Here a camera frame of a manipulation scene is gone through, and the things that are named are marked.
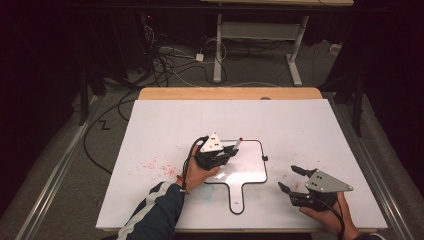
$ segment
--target white board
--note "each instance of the white board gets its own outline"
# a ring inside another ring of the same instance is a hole
[[[352,185],[345,196],[358,228],[387,227],[327,100],[136,101],[96,227],[121,228],[153,186],[176,180],[194,140],[212,132],[221,139],[260,140],[268,179],[243,187],[241,214],[230,211],[224,184],[191,191],[177,230],[321,228],[277,184],[306,191],[308,179],[291,165],[318,168]]]
[[[242,214],[244,211],[244,185],[264,183],[267,179],[261,143],[257,140],[245,140],[238,149],[237,155],[230,158],[225,166],[221,166],[216,176],[206,180],[209,184],[225,184],[228,187],[228,203],[234,214]]]

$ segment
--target person's hand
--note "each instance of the person's hand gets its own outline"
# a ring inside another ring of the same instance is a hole
[[[352,217],[350,216],[349,206],[346,202],[343,192],[337,193],[337,198],[339,200],[340,206],[342,208],[343,213],[343,221],[345,223],[345,231],[344,231],[344,240],[355,239],[360,235],[358,229],[355,227],[352,221]],[[333,209],[336,210],[338,214],[340,214],[339,204],[336,202],[333,206]],[[317,220],[318,222],[324,225],[324,228],[330,233],[338,236],[341,232],[341,224],[339,219],[334,215],[330,210],[317,212],[308,207],[300,207],[299,211],[304,213],[305,215],[311,217],[312,219]]]
[[[193,149],[193,152],[191,153],[191,156],[194,156],[194,154],[197,151],[197,148],[199,145],[196,145]],[[193,190],[200,185],[202,185],[206,178],[215,176],[219,172],[219,167],[214,167],[209,171],[206,171],[199,167],[196,163],[196,160],[194,160],[194,157],[191,157],[190,162],[188,163],[188,170],[187,170],[187,176],[186,176],[186,186],[188,190]],[[182,179],[177,179],[175,182],[176,184],[182,186]]]

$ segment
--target cable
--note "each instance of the cable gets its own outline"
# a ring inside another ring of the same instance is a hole
[[[134,100],[127,100],[127,101],[124,101],[124,102],[120,102],[120,103],[118,103],[118,104],[115,104],[115,105],[113,105],[112,107],[110,107],[108,110],[106,110],[104,113],[102,113],[98,118],[96,118],[96,120],[94,120],[93,121],[93,123],[88,127],[88,129],[87,129],[87,132],[84,134],[84,138],[83,138],[83,147],[84,147],[84,152],[85,152],[85,154],[87,155],[87,157],[88,157],[88,159],[94,164],[94,165],[96,165],[97,167],[99,167],[100,169],[102,169],[103,171],[105,171],[106,173],[108,173],[109,175],[112,175],[112,172],[111,171],[109,171],[108,169],[106,169],[105,167],[103,167],[102,165],[100,165],[99,163],[97,163],[94,159],[93,159],[93,157],[90,155],[90,153],[88,152],[88,149],[87,149],[87,144],[86,144],[86,141],[87,141],[87,136],[88,136],[88,133],[90,132],[90,130],[93,128],[93,126],[94,126],[94,124],[96,124],[99,120],[100,120],[100,118],[102,118],[104,115],[106,115],[106,113],[108,113],[108,112],[110,112],[110,111],[112,111],[115,107],[117,107],[117,106],[119,106],[119,105],[122,105],[122,104],[125,104],[125,103],[129,103],[129,102],[133,102]]]
[[[193,152],[194,147],[196,146],[196,144],[202,140],[203,138],[200,137],[198,138],[196,141],[194,141],[193,145],[190,148],[190,152],[188,153],[188,157],[187,159],[184,161],[183,164],[183,182],[181,184],[181,192],[183,193],[183,203],[184,203],[184,199],[185,199],[185,194],[187,192],[187,183],[186,183],[186,178],[187,178],[187,173],[188,173],[188,166],[190,165],[190,158],[194,157],[191,155],[191,153]]]

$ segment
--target white desk leg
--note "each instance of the white desk leg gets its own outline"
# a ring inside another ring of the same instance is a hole
[[[289,65],[289,70],[293,79],[293,83],[295,86],[302,86],[302,80],[300,80],[299,72],[296,67],[296,56],[299,51],[300,44],[302,43],[303,34],[305,33],[306,24],[308,23],[309,16],[304,16],[302,19],[302,23],[300,24],[299,30],[297,31],[296,40],[294,42],[294,50],[292,54],[287,54],[287,64]]]
[[[215,55],[215,66],[213,70],[213,81],[215,83],[221,82],[221,38],[222,38],[222,14],[218,14],[218,23],[216,29],[216,55]]]

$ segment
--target black sleeve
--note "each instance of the black sleeve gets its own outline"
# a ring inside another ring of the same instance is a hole
[[[183,207],[180,186],[162,182],[136,208],[119,231],[118,240],[172,239]]]

